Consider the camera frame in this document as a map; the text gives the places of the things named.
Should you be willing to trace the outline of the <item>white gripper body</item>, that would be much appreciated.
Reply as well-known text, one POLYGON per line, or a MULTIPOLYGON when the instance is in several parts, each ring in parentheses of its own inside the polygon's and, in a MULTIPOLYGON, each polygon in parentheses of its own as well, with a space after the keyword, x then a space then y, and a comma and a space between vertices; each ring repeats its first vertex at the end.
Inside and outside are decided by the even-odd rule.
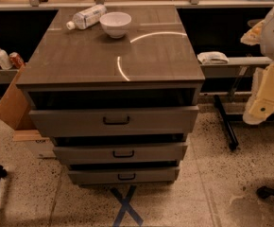
POLYGON ((243 113, 243 121, 258 125, 274 113, 274 62, 267 68, 257 68, 253 74, 251 96, 243 113))

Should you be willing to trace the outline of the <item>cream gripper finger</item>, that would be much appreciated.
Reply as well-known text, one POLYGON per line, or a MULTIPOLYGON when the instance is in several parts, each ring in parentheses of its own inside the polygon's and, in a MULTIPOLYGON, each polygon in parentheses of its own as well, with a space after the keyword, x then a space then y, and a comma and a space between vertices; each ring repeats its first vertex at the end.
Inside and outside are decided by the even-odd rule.
POLYGON ((242 44, 256 45, 261 41, 261 32, 264 24, 264 20, 261 20, 254 25, 248 32, 246 32, 240 39, 242 44))

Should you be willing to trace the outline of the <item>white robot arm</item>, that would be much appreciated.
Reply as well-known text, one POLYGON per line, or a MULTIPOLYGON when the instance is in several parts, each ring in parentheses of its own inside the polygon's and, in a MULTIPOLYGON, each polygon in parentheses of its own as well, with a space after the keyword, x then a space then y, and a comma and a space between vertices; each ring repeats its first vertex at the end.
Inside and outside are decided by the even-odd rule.
POLYGON ((251 96, 243 113, 245 123, 258 125, 274 113, 274 7, 264 20, 242 36, 240 42, 248 45, 258 44, 261 53, 272 59, 266 69, 255 70, 251 96))

